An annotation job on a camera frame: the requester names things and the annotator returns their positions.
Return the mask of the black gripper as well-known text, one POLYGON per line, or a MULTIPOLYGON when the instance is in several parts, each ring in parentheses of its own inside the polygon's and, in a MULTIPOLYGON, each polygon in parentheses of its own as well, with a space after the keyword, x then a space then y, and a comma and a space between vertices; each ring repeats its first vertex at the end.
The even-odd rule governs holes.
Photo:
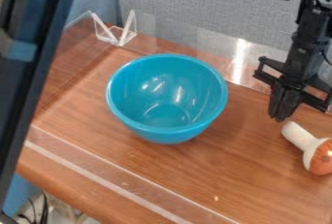
POLYGON ((327 59, 329 44, 299 46, 289 49, 287 60, 280 62, 265 56, 253 77, 270 86, 269 117, 284 121, 301 104, 327 112, 332 104, 332 85, 317 75, 327 59))

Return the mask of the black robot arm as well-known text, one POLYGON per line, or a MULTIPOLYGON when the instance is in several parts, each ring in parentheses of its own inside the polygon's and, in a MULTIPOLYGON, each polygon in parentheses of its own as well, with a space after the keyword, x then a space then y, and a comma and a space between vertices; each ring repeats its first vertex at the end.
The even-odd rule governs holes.
MULTIPOLYGON (((72 0, 3 0, 0 5, 0 224, 19 224, 3 206, 71 5, 72 0)), ((301 104, 321 112, 332 106, 332 85, 317 75, 332 41, 332 0, 301 0, 296 23, 287 61, 260 58, 281 76, 254 71, 270 86, 269 117, 277 121, 301 104)))

